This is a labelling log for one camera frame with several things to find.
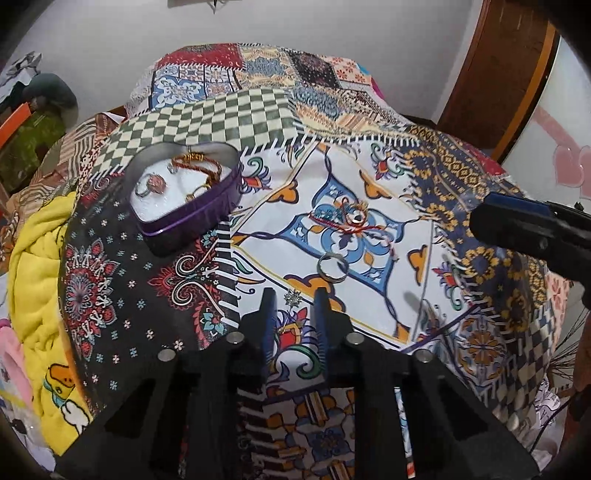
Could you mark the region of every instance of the bed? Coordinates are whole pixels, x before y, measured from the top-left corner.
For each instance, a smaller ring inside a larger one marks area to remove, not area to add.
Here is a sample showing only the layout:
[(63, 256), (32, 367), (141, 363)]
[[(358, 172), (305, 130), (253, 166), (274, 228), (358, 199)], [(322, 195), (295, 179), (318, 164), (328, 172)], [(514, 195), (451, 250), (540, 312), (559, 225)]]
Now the bed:
[[(254, 406), (241, 411), (245, 478), (353, 476), (354, 396), (323, 387), (310, 319), (319, 287), (386, 348), (432, 351), (527, 442), (568, 283), (543, 262), (470, 233), (470, 211), (489, 192), (524, 195), (497, 163), (398, 114), (353, 60), (260, 44), (164, 56), (140, 79), (126, 112), (120, 125), (99, 114), (66, 135), (48, 154), (57, 164), (42, 165), (35, 184), (12, 199), (17, 215), (4, 232), (5, 258), (17, 251), (8, 301), (30, 408), (54, 452), (118, 395), (142, 358), (208, 347), (258, 308), (265, 287), (280, 305), (271, 374)], [(159, 142), (205, 141), (241, 152), (240, 205), (187, 248), (155, 257), (120, 193), (126, 167)], [(343, 205), (368, 227), (339, 228)], [(330, 224), (315, 222), (315, 212)], [(16, 274), (28, 271), (33, 248), (52, 265), (40, 281), (57, 280), (34, 309), (24, 301), (30, 275)], [(342, 284), (316, 273), (329, 250), (349, 261)], [(47, 308), (54, 302), (60, 314)], [(55, 325), (51, 351), (31, 346), (39, 335), (31, 318)], [(64, 384), (67, 394), (56, 390)], [(261, 416), (265, 431), (252, 433)], [(279, 449), (266, 459), (260, 444), (269, 439), (298, 454), (282, 460)], [(413, 476), (407, 430), (405, 451)]]

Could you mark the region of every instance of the orange object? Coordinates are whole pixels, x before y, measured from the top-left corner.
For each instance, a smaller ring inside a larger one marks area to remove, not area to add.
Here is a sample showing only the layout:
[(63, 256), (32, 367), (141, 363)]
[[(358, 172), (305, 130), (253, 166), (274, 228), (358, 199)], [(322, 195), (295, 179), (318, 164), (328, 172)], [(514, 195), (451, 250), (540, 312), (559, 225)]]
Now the orange object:
[(0, 148), (8, 141), (14, 132), (17, 131), (24, 121), (31, 116), (31, 109), (28, 103), (23, 103), (8, 119), (0, 125)]

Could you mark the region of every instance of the screw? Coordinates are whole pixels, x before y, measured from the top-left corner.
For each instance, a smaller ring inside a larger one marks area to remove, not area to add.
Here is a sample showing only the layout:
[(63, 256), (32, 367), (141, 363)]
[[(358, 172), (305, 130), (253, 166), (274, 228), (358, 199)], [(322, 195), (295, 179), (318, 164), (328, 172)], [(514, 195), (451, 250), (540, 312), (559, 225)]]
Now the screw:
[(348, 333), (345, 338), (351, 345), (360, 345), (365, 340), (363, 334), (359, 332)]
[(226, 341), (238, 345), (244, 341), (244, 334), (242, 332), (230, 332), (226, 335)]
[(433, 354), (426, 348), (420, 348), (414, 352), (415, 358), (422, 364), (427, 364), (433, 360)]
[(165, 348), (158, 352), (158, 360), (161, 362), (170, 362), (176, 356), (176, 352), (170, 348)]

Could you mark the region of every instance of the pink heart decoration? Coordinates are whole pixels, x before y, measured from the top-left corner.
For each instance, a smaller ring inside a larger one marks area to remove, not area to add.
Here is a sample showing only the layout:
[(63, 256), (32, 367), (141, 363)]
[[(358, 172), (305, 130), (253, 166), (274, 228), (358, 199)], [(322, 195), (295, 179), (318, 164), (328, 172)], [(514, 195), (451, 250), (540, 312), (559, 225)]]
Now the pink heart decoration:
[(581, 163), (581, 167), (583, 167), (583, 171), (587, 173), (583, 184), (581, 185), (581, 194), (580, 197), (582, 199), (590, 199), (591, 200), (591, 147), (585, 146), (581, 148), (581, 153), (579, 154), (579, 162)]
[[(584, 170), (579, 163), (579, 159), (574, 159), (574, 155), (569, 148), (563, 147), (562, 145), (559, 145), (556, 148), (556, 151), (554, 152), (556, 183), (573, 188), (580, 187), (583, 184)], [(589, 167), (589, 180), (591, 180), (591, 164)]]

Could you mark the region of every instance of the green bag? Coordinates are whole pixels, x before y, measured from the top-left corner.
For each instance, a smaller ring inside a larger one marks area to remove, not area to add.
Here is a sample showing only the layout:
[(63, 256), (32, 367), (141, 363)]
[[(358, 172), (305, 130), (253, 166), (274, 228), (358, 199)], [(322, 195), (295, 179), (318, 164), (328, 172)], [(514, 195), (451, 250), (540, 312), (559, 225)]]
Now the green bag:
[(0, 149), (0, 181), (9, 194), (23, 189), (39, 168), (45, 153), (66, 133), (52, 112), (34, 112)]

